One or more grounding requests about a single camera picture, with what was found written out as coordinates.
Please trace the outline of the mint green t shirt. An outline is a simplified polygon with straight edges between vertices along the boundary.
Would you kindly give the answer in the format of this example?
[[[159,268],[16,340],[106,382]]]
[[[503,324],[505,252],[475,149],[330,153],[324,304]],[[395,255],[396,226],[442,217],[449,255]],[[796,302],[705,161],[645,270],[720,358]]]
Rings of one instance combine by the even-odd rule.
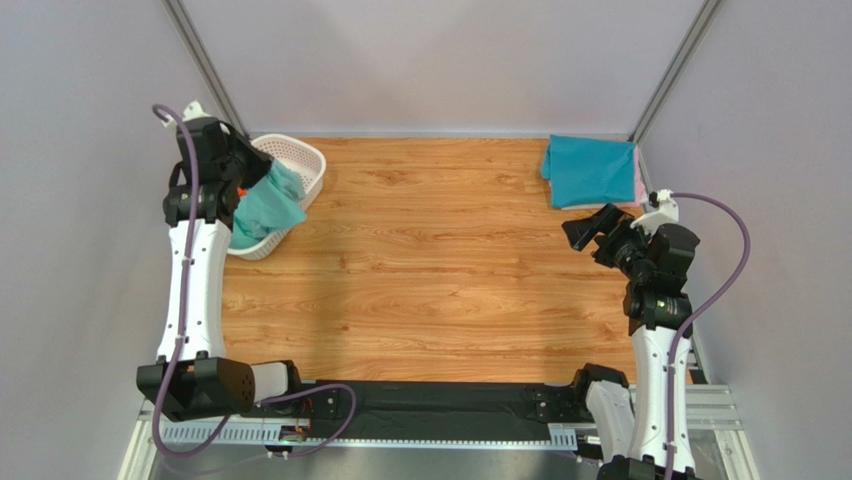
[[[240,198],[234,215],[231,249],[248,249],[267,236],[306,220],[301,177],[274,160],[269,172]]]

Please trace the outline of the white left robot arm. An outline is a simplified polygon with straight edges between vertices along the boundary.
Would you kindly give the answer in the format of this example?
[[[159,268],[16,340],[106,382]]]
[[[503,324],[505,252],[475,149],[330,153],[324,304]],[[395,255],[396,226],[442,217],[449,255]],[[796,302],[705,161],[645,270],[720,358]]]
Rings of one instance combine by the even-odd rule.
[[[250,365],[226,356],[223,277],[238,191],[255,185],[273,158],[233,126],[206,114],[176,132],[181,153],[163,200],[171,244],[168,314],[156,360],[136,385],[172,422],[243,415],[301,386],[290,360]]]

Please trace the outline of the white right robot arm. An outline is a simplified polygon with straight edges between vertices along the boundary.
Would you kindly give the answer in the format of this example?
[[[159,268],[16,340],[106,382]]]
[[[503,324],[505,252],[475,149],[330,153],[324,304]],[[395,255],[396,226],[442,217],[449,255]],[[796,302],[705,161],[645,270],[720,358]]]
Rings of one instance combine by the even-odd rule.
[[[676,223],[635,219],[613,204],[562,224],[572,249],[595,243],[594,261],[627,279],[623,311],[637,367],[636,386],[614,369],[588,364],[574,387],[601,441],[600,479],[693,479],[686,418],[693,313],[683,288],[698,236]]]

